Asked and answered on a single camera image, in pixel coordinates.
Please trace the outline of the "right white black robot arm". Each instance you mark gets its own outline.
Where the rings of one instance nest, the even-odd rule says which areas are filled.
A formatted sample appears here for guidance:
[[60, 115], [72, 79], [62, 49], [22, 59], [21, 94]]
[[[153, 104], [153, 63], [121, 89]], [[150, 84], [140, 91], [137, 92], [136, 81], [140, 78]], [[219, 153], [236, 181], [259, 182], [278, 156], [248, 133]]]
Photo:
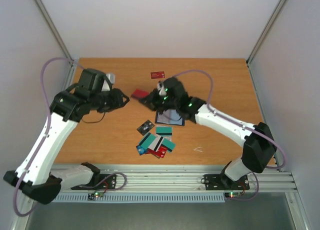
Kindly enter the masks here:
[[205, 100], [188, 95], [175, 77], [159, 81], [139, 102], [160, 113], [175, 110], [184, 120], [213, 129], [242, 147], [242, 155], [220, 173], [220, 183], [226, 190], [249, 173], [262, 173], [277, 150], [267, 124], [254, 125], [217, 110]]

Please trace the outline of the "right circuit board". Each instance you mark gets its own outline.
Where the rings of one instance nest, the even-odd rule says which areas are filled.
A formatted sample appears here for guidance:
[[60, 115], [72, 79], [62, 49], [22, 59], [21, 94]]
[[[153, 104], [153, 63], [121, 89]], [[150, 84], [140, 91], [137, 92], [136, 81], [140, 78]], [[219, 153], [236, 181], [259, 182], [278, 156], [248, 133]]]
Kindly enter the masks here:
[[243, 195], [244, 193], [243, 192], [234, 192], [234, 191], [231, 191], [231, 192], [225, 192], [224, 193], [224, 196], [228, 199], [234, 199], [234, 198], [239, 198]]

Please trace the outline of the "navy blue card holder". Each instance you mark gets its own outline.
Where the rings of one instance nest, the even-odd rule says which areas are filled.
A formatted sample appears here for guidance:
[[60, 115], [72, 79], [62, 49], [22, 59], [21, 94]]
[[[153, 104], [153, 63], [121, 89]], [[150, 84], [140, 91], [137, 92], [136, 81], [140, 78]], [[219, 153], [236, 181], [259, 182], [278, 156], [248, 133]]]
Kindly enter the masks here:
[[185, 120], [178, 114], [176, 110], [169, 109], [163, 113], [157, 111], [155, 114], [155, 123], [172, 126], [184, 126]]

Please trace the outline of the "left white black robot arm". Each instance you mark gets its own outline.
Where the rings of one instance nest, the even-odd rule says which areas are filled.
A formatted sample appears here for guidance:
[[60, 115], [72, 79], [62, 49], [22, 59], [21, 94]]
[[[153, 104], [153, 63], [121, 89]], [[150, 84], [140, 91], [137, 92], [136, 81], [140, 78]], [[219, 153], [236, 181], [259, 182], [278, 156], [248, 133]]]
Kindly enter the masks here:
[[84, 69], [77, 83], [54, 97], [36, 143], [23, 163], [16, 170], [7, 171], [3, 180], [43, 205], [52, 202], [62, 190], [96, 189], [101, 183], [101, 171], [88, 162], [62, 171], [51, 169], [64, 142], [83, 116], [90, 111], [105, 114], [129, 102], [128, 96], [113, 87], [115, 81], [113, 73]]

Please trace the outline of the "white card under teal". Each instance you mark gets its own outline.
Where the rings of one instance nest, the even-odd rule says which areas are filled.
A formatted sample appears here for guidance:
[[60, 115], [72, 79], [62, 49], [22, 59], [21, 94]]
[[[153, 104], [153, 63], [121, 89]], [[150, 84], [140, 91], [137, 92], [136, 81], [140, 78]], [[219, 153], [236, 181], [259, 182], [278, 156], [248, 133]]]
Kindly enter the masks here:
[[155, 140], [148, 146], [148, 148], [152, 151], [157, 151], [163, 142], [164, 138], [160, 135], [157, 135]]

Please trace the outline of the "teal card right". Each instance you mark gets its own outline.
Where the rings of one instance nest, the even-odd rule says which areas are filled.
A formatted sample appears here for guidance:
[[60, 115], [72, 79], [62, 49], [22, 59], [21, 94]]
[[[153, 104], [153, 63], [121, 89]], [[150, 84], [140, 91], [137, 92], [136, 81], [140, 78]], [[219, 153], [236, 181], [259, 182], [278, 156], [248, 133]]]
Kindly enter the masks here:
[[160, 136], [171, 136], [173, 128], [170, 126], [156, 126], [155, 133]]

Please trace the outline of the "aluminium corner post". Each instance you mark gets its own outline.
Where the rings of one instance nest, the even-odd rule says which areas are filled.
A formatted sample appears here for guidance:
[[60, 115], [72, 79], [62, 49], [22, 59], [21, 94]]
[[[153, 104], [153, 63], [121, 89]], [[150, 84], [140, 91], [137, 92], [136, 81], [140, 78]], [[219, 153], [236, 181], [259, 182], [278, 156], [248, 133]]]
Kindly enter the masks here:
[[247, 60], [246, 65], [249, 68], [251, 63], [253, 62], [254, 58], [256, 57], [258, 51], [262, 47], [262, 44], [264, 43], [265, 39], [269, 35], [272, 27], [274, 26], [275, 22], [277, 21], [279, 15], [281, 14], [283, 8], [287, 4], [288, 0], [278, 0], [275, 8], [273, 9], [269, 19], [267, 20], [261, 34], [259, 35], [252, 51], [250, 52]]
[[55, 41], [57, 42], [58, 46], [62, 50], [64, 56], [70, 60], [73, 60], [69, 50], [67, 49], [67, 46], [65, 45], [58, 29], [55, 26], [55, 23], [53, 22], [47, 8], [44, 5], [44, 2], [42, 0], [33, 0], [35, 5], [37, 6], [40, 14], [42, 15], [44, 21], [46, 22], [50, 32], [52, 33]]

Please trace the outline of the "lone red card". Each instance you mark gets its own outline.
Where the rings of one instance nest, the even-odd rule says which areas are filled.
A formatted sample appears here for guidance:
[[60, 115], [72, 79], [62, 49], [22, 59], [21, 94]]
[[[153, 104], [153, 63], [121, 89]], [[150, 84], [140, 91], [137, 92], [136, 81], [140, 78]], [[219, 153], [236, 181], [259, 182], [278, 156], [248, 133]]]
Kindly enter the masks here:
[[155, 71], [150, 73], [151, 79], [164, 79], [165, 72], [164, 71]]

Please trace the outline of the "blue card with chip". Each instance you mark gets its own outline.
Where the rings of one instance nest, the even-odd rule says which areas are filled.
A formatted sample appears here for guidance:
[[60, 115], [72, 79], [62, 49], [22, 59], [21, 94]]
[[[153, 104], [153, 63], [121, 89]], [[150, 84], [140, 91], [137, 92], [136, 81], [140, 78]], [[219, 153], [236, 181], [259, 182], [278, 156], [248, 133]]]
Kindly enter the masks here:
[[148, 152], [148, 148], [144, 148], [141, 145], [137, 145], [136, 150], [140, 156], [142, 156]]

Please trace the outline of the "red card black stripe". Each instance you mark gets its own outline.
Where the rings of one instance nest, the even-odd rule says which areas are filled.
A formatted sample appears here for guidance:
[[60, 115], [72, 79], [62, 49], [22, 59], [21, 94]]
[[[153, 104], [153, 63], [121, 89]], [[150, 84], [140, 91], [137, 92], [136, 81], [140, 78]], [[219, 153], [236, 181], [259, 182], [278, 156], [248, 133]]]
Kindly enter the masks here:
[[141, 90], [141, 89], [136, 89], [132, 94], [131, 94], [131, 98], [136, 99], [136, 100], [140, 100], [143, 99], [145, 97], [147, 97], [149, 95], [149, 93], [147, 91]]

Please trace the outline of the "left aluminium corner post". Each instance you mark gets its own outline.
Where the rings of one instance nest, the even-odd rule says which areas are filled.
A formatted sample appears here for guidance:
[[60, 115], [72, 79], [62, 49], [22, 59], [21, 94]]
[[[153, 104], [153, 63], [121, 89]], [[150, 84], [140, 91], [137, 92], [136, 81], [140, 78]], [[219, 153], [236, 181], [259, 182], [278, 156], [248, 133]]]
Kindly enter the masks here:
[[55, 26], [55, 23], [53, 22], [47, 8], [44, 5], [44, 2], [42, 0], [33, 0], [35, 5], [37, 6], [40, 14], [42, 15], [44, 21], [46, 22], [50, 32], [52, 33], [55, 41], [57, 42], [58, 46], [62, 50], [64, 56], [70, 60], [73, 60], [69, 50], [67, 49], [67, 46], [65, 45], [58, 29]]

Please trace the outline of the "teal card middle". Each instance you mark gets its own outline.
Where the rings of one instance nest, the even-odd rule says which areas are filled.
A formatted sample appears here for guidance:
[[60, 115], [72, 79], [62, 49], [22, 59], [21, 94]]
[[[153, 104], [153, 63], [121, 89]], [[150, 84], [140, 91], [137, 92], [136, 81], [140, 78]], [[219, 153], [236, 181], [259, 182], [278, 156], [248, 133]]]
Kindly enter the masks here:
[[175, 147], [176, 147], [176, 144], [173, 143], [172, 141], [168, 140], [168, 139], [164, 139], [161, 143], [165, 148], [167, 148], [167, 151], [169, 152], [172, 152]]

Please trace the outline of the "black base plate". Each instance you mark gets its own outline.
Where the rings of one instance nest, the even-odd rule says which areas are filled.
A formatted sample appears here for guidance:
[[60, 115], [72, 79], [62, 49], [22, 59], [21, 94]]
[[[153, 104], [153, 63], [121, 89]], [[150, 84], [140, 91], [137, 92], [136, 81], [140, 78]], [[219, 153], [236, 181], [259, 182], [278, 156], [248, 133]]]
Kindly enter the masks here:
[[101, 174], [97, 183], [88, 183], [85, 185], [78, 185], [71, 188], [71, 190], [102, 190], [107, 188], [108, 190], [114, 190], [116, 188], [117, 175], [116, 174]]
[[207, 191], [231, 191], [231, 190], [249, 190], [248, 176], [244, 175], [237, 181], [232, 181], [228, 178], [221, 177], [220, 174], [205, 174], [200, 182], [205, 186]]

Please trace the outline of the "teal card left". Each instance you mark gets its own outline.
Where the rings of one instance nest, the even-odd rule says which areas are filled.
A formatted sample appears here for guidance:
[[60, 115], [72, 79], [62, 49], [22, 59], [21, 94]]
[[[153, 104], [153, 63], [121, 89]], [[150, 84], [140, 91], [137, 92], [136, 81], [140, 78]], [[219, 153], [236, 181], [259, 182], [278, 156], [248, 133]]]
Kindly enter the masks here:
[[156, 138], [154, 134], [149, 132], [142, 138], [138, 145], [147, 150]]

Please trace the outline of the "circuit board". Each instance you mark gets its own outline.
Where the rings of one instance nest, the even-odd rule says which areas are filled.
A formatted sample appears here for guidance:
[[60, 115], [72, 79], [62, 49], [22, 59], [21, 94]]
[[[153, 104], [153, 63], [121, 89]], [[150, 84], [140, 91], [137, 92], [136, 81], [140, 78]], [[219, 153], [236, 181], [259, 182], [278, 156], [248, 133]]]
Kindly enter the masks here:
[[243, 195], [244, 193], [243, 192], [234, 192], [234, 191], [231, 191], [231, 192], [225, 192], [224, 193], [224, 196], [228, 199], [234, 199], [234, 198], [239, 198]]
[[95, 201], [96, 199], [98, 199], [98, 198], [102, 198], [103, 196], [104, 196], [104, 192], [94, 192], [94, 193], [89, 193], [88, 195], [87, 195], [87, 199], [89, 200], [89, 201]]

